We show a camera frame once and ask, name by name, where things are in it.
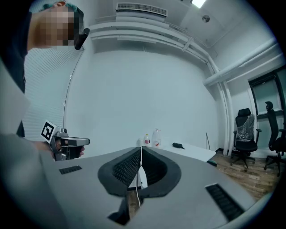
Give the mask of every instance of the wooden floor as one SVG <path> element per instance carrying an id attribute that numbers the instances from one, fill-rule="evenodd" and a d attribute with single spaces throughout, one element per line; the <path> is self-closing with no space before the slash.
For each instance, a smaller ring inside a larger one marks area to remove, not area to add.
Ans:
<path id="1" fill-rule="evenodd" d="M 279 177 L 277 177 L 278 167 L 276 164 L 269 165 L 267 170 L 264 170 L 265 159 L 256 158 L 255 164 L 251 161 L 247 161 L 248 171 L 245 172 L 246 168 L 243 161 L 238 161 L 232 166 L 230 165 L 233 159 L 224 156 L 222 152 L 217 152 L 217 154 L 212 158 L 218 163 L 217 169 L 221 172 L 227 174 L 231 179 L 243 186 L 249 194 L 251 194 L 256 200 L 259 200 L 265 194 L 272 192 Z M 284 165 L 281 166 L 281 173 L 284 171 Z"/>

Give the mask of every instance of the handheld device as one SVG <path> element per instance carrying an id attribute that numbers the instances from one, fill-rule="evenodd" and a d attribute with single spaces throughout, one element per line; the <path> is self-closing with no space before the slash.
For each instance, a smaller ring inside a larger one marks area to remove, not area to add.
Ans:
<path id="1" fill-rule="evenodd" d="M 90 143 L 88 138 L 70 137 L 67 129 L 59 128 L 46 120 L 41 132 L 41 136 L 49 144 L 54 153 L 55 161 L 70 160 L 78 158 L 83 146 Z"/>
<path id="2" fill-rule="evenodd" d="M 79 37 L 79 39 L 76 42 L 76 46 L 75 46 L 76 50 L 79 50 L 82 47 L 82 45 L 84 44 L 86 38 L 89 35 L 89 32 L 90 32 L 90 29 L 89 28 L 85 28 L 83 33 L 80 34 L 80 37 Z"/>

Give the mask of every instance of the hand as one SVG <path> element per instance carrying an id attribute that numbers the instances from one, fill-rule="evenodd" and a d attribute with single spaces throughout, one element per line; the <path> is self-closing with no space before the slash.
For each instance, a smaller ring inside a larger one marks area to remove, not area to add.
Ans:
<path id="1" fill-rule="evenodd" d="M 42 142 L 42 141 L 34 141 L 33 144 L 36 146 L 36 148 L 38 150 L 42 150 L 42 151 L 48 151 L 50 152 L 51 156 L 54 158 L 54 153 L 51 151 L 50 149 L 50 146 L 47 142 Z M 60 140 L 58 140 L 56 142 L 56 145 L 57 145 L 57 150 L 59 150 L 61 148 L 61 143 L 60 143 Z M 81 148 L 81 151 L 80 151 L 80 157 L 84 154 L 84 151 L 85 148 Z"/>
<path id="2" fill-rule="evenodd" d="M 57 140 L 56 146 L 57 146 L 57 150 L 59 150 L 59 149 L 62 147 L 60 140 Z M 84 155 L 84 150 L 85 150 L 85 148 L 82 147 L 81 150 L 80 150 L 80 157 L 81 157 L 82 155 Z"/>

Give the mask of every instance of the plastic-wrapped chair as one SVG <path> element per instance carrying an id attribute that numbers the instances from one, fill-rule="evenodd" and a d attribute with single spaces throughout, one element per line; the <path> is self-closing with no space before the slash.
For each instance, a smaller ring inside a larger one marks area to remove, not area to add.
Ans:
<path id="1" fill-rule="evenodd" d="M 251 114 L 248 108 L 239 110 L 238 116 L 236 117 L 237 131 L 233 132 L 234 133 L 234 147 L 239 152 L 231 155 L 232 158 L 233 158 L 233 155 L 238 156 L 238 158 L 234 160 L 231 163 L 231 165 L 239 160 L 243 160 L 246 165 L 245 172 L 248 170 L 246 159 L 253 160 L 253 164 L 255 163 L 255 158 L 250 157 L 250 153 L 257 150 L 257 142 L 259 138 L 259 133 L 261 132 L 261 129 L 256 129 L 257 137 L 256 137 L 256 142 L 255 142 L 254 134 L 253 134 L 254 120 L 255 120 L 255 117 L 254 115 Z"/>

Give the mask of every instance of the white ceiling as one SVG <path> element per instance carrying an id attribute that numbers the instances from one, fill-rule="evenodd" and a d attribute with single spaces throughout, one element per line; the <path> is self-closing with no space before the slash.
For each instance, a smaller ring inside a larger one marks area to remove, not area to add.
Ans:
<path id="1" fill-rule="evenodd" d="M 186 29 L 206 47 L 213 46 L 251 12 L 244 0 L 207 0 L 200 9 L 190 0 L 98 0 L 98 17 L 115 15 L 118 2 L 144 3 L 168 10 L 167 22 Z M 208 23 L 202 21 L 206 14 L 210 16 Z"/>

